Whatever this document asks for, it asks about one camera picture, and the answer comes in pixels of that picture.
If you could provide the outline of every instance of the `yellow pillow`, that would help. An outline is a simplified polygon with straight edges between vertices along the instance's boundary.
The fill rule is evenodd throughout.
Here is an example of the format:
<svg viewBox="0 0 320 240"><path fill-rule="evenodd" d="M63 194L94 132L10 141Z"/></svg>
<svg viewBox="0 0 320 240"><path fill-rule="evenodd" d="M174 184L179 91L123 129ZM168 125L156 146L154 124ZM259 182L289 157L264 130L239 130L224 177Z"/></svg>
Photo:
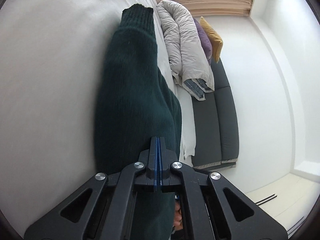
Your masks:
<svg viewBox="0 0 320 240"><path fill-rule="evenodd" d="M214 29L212 29L210 24L202 16L200 18L200 25L207 34L212 45L212 58L216 61L216 63L218 63L223 46L222 38Z"/></svg>

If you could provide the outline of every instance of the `floor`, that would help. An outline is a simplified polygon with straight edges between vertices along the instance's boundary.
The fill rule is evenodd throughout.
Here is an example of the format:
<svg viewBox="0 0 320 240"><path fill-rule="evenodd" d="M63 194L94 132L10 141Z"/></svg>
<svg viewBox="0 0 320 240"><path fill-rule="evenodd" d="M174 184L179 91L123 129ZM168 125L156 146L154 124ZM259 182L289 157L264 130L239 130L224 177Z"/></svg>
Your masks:
<svg viewBox="0 0 320 240"><path fill-rule="evenodd" d="M291 173L246 195L287 230L299 228L320 194L320 184Z"/></svg>

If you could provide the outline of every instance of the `hand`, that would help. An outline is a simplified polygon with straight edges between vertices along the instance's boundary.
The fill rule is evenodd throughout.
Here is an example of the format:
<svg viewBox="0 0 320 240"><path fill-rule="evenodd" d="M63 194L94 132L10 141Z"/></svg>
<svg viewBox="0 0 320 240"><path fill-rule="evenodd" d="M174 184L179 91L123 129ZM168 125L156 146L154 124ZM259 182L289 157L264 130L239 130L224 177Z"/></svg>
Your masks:
<svg viewBox="0 0 320 240"><path fill-rule="evenodd" d="M173 226L176 228L177 231L183 229L182 215L181 215L181 208L180 208L179 201L176 201Z"/></svg>

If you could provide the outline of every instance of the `ribbed cuff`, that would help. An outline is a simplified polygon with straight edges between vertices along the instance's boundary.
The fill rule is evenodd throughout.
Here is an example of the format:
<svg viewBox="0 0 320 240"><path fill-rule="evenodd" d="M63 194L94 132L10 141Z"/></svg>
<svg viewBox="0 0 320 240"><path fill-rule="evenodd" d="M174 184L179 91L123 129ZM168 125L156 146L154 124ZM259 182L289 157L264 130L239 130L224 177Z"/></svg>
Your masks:
<svg viewBox="0 0 320 240"><path fill-rule="evenodd" d="M141 4L134 4L130 8L124 9L120 27L135 27L155 37L153 8L146 8Z"/></svg>

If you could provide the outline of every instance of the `white wall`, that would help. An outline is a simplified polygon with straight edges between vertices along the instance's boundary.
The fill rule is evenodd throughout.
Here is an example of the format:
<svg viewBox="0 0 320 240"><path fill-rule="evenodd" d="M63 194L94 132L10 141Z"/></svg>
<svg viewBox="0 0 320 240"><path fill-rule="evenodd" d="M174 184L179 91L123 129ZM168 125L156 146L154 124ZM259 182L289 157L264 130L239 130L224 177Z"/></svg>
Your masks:
<svg viewBox="0 0 320 240"><path fill-rule="evenodd" d="M221 173L243 192L290 171L292 130L288 103L275 63L247 17L207 16L221 35L223 62L239 125L236 168Z"/></svg>
<svg viewBox="0 0 320 240"><path fill-rule="evenodd" d="M265 41L265 45L273 58L286 93L292 127L291 169L293 170L296 165L302 163L306 158L306 128L300 90L287 56L273 32L260 18L253 17L251 20Z"/></svg>
<svg viewBox="0 0 320 240"><path fill-rule="evenodd" d="M299 87L306 160L320 163L319 23L305 0L268 0L262 19L283 48Z"/></svg>

